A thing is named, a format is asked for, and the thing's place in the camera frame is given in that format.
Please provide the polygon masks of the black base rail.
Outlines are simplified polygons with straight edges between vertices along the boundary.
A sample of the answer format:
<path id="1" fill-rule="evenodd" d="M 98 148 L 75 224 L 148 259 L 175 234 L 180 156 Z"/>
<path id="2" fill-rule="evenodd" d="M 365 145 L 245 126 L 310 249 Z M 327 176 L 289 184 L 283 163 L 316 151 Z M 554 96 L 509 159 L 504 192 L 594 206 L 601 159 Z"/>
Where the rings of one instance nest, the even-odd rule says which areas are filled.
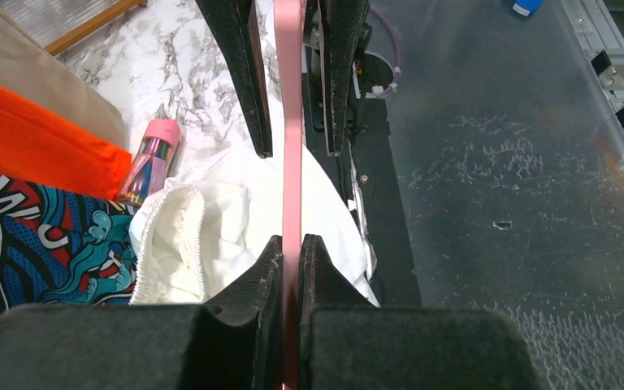
<path id="1" fill-rule="evenodd" d="M 376 261 L 370 286 L 379 303 L 420 306 L 414 256 L 389 145 L 387 105 L 380 99 L 357 102 L 355 92 L 349 92 L 345 150 L 340 156 L 329 155 L 319 65 L 319 55 L 306 47 L 302 59 L 306 146 L 331 180 L 336 196 L 356 204 L 350 214 Z"/>

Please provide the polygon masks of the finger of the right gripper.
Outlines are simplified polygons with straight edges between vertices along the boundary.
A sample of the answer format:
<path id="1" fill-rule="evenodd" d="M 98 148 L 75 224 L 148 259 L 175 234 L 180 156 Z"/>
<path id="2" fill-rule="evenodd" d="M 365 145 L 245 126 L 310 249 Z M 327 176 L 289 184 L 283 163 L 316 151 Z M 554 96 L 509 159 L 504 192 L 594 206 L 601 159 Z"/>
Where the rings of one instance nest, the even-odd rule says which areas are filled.
<path id="1" fill-rule="evenodd" d="M 318 2 L 324 132 L 331 156 L 342 153 L 352 63 L 369 6 L 368 0 Z"/>
<path id="2" fill-rule="evenodd" d="M 197 0 L 227 64 L 255 153 L 273 155 L 271 116 L 254 0 Z"/>

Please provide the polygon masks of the pink pen pack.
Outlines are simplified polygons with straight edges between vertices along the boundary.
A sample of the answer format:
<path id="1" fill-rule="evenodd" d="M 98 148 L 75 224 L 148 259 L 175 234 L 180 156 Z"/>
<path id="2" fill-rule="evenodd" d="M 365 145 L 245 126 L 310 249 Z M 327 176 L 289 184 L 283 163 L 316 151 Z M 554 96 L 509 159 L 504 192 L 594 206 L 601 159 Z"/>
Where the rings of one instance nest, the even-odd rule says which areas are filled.
<path id="1" fill-rule="evenodd" d="M 180 136 L 180 126 L 173 119 L 152 119 L 148 123 L 131 168 L 116 194 L 117 202 L 140 206 L 149 195 L 163 188 Z"/>

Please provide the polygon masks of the orange shorts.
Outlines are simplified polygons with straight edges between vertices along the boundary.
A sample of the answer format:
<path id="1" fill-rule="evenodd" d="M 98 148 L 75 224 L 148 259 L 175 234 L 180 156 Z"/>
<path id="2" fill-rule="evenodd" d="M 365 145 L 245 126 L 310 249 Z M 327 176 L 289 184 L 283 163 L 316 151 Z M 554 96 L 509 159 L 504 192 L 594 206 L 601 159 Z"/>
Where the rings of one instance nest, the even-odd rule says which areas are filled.
<path id="1" fill-rule="evenodd" d="M 131 154 L 0 87 L 0 174 L 112 199 Z"/>

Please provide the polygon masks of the white shorts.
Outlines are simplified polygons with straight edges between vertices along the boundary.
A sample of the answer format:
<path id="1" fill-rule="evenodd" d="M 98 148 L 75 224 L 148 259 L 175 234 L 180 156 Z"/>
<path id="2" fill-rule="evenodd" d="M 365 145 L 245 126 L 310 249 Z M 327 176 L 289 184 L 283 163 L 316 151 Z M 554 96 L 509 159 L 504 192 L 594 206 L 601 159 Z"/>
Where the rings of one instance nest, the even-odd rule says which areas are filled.
<path id="1" fill-rule="evenodd" d="M 372 265 L 348 207 L 309 152 L 302 155 L 301 227 L 370 302 Z M 203 303 L 247 271 L 282 234 L 283 163 L 236 145 L 166 180 L 133 216 L 133 304 Z"/>

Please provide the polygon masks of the comic print shorts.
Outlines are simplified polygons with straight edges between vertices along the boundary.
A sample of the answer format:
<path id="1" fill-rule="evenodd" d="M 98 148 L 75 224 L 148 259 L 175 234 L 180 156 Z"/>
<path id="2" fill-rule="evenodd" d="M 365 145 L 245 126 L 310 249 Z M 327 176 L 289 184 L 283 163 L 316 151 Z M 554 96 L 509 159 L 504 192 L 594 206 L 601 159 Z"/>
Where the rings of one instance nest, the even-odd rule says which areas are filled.
<path id="1" fill-rule="evenodd" d="M 136 208 L 0 175 L 0 318 L 29 304 L 126 305 Z"/>

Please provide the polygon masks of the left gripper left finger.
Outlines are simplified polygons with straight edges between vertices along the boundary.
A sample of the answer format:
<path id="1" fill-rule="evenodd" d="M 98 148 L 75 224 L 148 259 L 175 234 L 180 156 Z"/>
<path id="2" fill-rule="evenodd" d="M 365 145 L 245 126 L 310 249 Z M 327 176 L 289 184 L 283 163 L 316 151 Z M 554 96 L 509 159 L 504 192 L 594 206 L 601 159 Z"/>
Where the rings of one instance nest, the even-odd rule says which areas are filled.
<path id="1" fill-rule="evenodd" d="M 0 389 L 279 389 L 282 240 L 202 304 L 25 305 L 0 320 Z"/>

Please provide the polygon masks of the pink hanger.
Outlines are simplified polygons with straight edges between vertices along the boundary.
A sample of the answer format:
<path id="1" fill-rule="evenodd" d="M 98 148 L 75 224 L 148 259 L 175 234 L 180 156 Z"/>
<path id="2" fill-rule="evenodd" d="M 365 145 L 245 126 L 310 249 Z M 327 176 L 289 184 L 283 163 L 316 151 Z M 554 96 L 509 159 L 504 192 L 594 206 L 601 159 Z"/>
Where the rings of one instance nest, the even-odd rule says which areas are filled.
<path id="1" fill-rule="evenodd" d="M 298 271 L 301 260 L 303 98 L 301 56 L 305 1 L 274 2 L 275 39 L 284 112 L 282 211 L 283 389 L 298 389 Z"/>

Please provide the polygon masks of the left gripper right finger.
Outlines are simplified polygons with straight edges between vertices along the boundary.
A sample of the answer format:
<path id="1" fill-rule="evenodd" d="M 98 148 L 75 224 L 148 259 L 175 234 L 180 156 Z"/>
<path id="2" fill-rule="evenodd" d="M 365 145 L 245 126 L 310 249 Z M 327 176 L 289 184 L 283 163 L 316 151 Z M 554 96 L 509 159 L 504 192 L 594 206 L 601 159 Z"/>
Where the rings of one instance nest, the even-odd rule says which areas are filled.
<path id="1" fill-rule="evenodd" d="M 525 340 L 490 310 L 379 308 L 333 265 L 322 237 L 301 247 L 302 389 L 539 389 Z"/>

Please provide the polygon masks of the beige shorts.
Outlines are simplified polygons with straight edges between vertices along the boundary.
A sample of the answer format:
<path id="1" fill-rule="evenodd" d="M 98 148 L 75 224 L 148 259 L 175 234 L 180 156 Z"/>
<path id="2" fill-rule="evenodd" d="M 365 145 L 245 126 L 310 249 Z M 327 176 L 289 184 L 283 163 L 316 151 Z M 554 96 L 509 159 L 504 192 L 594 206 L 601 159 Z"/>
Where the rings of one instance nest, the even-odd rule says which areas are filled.
<path id="1" fill-rule="evenodd" d="M 1 7 L 0 87 L 113 145 L 127 145 L 118 109 L 40 47 Z"/>

